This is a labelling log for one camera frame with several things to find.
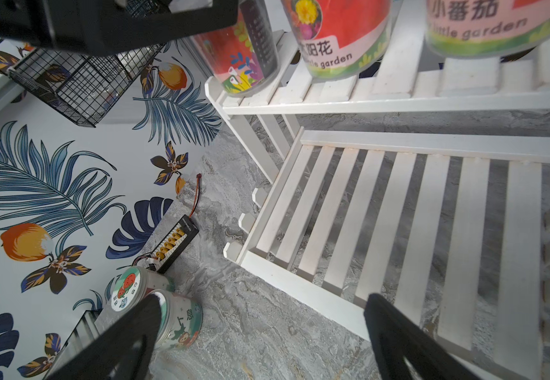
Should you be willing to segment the clear seed container red label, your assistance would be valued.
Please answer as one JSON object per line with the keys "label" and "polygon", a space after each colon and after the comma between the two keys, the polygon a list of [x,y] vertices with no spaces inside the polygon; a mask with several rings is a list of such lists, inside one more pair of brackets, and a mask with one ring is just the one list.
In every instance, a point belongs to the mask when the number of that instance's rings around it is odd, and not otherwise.
{"label": "clear seed container red label", "polygon": [[550,38],[550,0],[432,0],[425,41],[445,58],[510,55]]}

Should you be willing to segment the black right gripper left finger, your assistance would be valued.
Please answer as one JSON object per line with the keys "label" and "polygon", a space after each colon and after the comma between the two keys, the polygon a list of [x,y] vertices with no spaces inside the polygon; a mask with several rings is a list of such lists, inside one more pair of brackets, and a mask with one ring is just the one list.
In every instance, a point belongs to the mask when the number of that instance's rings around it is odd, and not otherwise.
{"label": "black right gripper left finger", "polygon": [[49,379],[145,379],[161,322],[157,296],[141,300]]}

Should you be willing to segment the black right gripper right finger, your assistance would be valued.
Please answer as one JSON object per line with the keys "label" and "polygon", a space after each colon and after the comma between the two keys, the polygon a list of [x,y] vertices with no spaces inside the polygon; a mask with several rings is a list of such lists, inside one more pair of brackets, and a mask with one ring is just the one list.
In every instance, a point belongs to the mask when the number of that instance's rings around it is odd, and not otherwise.
{"label": "black right gripper right finger", "polygon": [[364,311],[369,339],[383,379],[477,379],[384,296],[371,294]]}

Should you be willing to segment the white slatted wooden shelf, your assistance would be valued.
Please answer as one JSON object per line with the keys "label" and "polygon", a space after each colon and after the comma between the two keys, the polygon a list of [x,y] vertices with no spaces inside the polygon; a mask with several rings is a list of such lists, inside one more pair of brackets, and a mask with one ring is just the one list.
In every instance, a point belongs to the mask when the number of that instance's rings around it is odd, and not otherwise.
{"label": "white slatted wooden shelf", "polygon": [[[550,109],[550,37],[531,60],[448,58],[421,71],[424,1],[403,1],[371,79],[318,83],[300,63],[287,85],[232,98],[205,92],[272,184],[254,190],[257,218],[224,256],[324,317],[367,338],[363,318],[381,291],[411,181],[419,182],[393,309],[419,325],[451,161],[461,161],[435,344],[484,378],[550,379],[550,137],[310,131],[300,113]],[[487,192],[508,166],[493,359],[473,344]]]}

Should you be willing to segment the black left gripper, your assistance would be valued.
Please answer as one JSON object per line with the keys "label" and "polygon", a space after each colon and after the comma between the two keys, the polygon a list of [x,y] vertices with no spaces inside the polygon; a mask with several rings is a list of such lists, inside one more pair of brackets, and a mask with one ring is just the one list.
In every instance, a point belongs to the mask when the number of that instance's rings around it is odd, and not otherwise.
{"label": "black left gripper", "polygon": [[229,27],[237,1],[0,1],[0,38],[105,56]]}

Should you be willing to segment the green white lid jar left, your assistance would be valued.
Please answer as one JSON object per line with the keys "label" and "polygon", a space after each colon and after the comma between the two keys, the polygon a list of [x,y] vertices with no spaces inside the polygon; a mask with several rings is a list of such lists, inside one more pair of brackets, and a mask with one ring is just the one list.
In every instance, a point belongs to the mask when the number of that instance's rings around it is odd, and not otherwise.
{"label": "green white lid jar left", "polygon": [[161,312],[156,350],[189,348],[197,340],[203,322],[199,302],[170,291],[154,290]]}

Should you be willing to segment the red strawberry lid jar left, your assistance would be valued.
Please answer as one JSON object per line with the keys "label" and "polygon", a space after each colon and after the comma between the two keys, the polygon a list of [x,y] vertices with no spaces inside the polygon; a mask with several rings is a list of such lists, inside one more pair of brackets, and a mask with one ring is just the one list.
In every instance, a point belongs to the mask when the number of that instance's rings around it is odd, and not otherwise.
{"label": "red strawberry lid jar left", "polygon": [[115,283],[110,308],[115,313],[126,312],[155,289],[174,291],[175,282],[149,269],[129,267]]}

